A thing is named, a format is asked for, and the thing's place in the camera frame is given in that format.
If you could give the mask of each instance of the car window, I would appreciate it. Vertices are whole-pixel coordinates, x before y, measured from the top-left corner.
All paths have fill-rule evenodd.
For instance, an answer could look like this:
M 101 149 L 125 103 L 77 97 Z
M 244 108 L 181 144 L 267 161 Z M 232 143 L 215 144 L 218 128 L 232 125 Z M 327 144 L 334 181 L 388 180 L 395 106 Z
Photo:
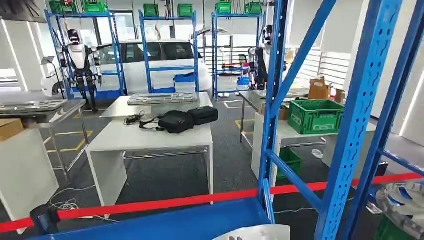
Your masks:
M 156 42 L 148 42 L 148 60 L 159 61 L 161 60 L 161 46 Z M 126 63 L 144 62 L 143 44 L 142 43 L 128 43 L 126 45 Z
M 193 59 L 192 44 L 189 42 L 163 43 L 166 60 Z
M 98 50 L 98 53 L 99 53 L 98 60 L 100 65 L 115 64 L 114 48 L 111 45 L 100 48 Z

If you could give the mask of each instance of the humanoid robot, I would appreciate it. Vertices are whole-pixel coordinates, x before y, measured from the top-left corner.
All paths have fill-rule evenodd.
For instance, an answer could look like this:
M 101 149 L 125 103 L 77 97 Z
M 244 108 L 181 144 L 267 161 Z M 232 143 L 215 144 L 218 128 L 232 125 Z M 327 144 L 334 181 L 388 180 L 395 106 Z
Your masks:
M 84 45 L 81 41 L 79 32 L 75 29 L 69 29 L 67 31 L 67 35 L 70 41 L 70 44 L 65 46 L 64 48 L 57 49 L 58 55 L 59 55 L 59 61 L 60 65 L 63 68 L 63 72 L 65 74 L 65 78 L 68 80 L 68 82 L 76 83 L 76 88 L 81 93 L 82 97 L 85 100 L 85 106 L 86 108 L 90 109 L 90 101 L 86 94 L 86 86 L 84 83 L 84 77 L 85 81 L 87 82 L 88 92 L 90 93 L 91 98 L 91 104 L 92 104 L 92 111 L 97 112 L 98 109 L 96 107 L 96 97 L 95 97 L 95 90 L 96 90 L 96 83 L 94 81 L 94 75 L 91 70 L 90 66 L 90 55 L 93 55 L 94 64 L 97 72 L 97 81 L 102 85 L 102 71 L 100 69 L 100 63 L 99 63 L 99 52 L 97 51 L 96 47 L 88 47 Z M 71 65 L 74 71 L 73 78 L 71 79 L 68 75 L 68 65 L 65 58 L 65 54 L 68 54 L 70 57 Z

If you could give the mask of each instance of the stainless steel tray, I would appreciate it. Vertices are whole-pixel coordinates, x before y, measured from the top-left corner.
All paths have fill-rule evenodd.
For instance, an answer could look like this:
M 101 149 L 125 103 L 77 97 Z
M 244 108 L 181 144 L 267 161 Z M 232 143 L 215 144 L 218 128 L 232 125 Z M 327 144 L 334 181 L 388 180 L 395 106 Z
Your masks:
M 199 99 L 198 93 L 152 93 L 152 94 L 134 94 L 126 102 L 129 106 L 152 105 L 152 104 L 171 104 L 171 103 L 189 103 L 196 102 Z
M 44 100 L 0 103 L 0 114 L 37 113 L 54 111 L 68 100 Z

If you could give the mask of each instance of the white table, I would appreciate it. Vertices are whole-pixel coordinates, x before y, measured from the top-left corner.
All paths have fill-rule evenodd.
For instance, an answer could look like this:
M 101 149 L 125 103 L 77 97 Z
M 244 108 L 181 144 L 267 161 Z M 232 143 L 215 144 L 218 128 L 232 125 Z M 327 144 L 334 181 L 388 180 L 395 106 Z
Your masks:
M 59 188 L 40 130 L 25 129 L 0 141 L 0 153 L 1 203 L 12 221 L 29 217 Z
M 207 93 L 200 93 L 199 100 L 197 102 L 198 107 L 212 106 Z M 184 107 L 184 103 L 173 104 Z M 140 129 L 138 124 L 127 126 L 119 118 L 112 120 L 89 144 L 86 150 L 101 205 L 115 205 L 127 181 L 127 172 L 124 165 L 126 151 L 177 152 L 178 150 L 193 148 L 205 148 L 203 154 L 207 165 L 209 193 L 213 194 L 214 161 L 210 124 L 195 126 L 193 129 L 180 134 L 171 134 L 166 131 Z
M 366 128 L 366 134 L 356 165 L 355 173 L 353 174 L 354 178 L 359 178 L 364 168 L 365 160 L 367 159 L 368 149 L 370 148 L 371 140 L 373 139 L 374 132 L 376 131 L 376 125 L 368 123 Z M 255 174 L 256 178 L 259 177 L 259 168 L 261 163 L 261 149 L 262 149 L 262 134 L 264 129 L 264 116 L 257 113 L 255 114 L 254 119 L 254 133 L 253 133 L 253 151 L 252 151 L 252 160 L 251 160 L 251 169 Z M 338 133 L 324 133 L 324 134 L 299 134 L 294 128 L 292 128 L 288 121 L 278 121 L 277 123 L 277 133 L 275 139 L 274 152 L 277 156 L 280 155 L 280 149 L 282 146 L 287 144 L 284 143 L 288 139 L 299 139 L 299 138 L 312 138 L 312 137 L 322 137 L 326 141 L 326 148 L 323 154 L 322 162 L 328 167 L 331 166 L 333 161 L 333 152 L 336 146 Z M 272 164 L 271 170 L 271 179 L 269 184 L 271 187 L 275 187 L 277 181 L 277 166 Z

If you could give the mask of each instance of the black bag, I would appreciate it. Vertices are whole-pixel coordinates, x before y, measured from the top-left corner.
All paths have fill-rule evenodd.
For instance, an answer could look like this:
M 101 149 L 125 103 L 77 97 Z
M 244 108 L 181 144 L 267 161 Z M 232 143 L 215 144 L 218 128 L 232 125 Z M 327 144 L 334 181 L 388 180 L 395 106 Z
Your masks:
M 172 110 L 157 118 L 159 119 L 159 127 L 145 127 L 145 125 L 152 123 L 156 118 L 146 122 L 140 121 L 139 127 L 141 129 L 156 129 L 157 131 L 167 130 L 170 134 L 180 134 L 194 128 L 195 126 L 193 123 L 193 117 L 183 111 Z
M 218 109 L 211 106 L 202 106 L 188 111 L 194 121 L 194 125 L 202 125 L 218 120 Z

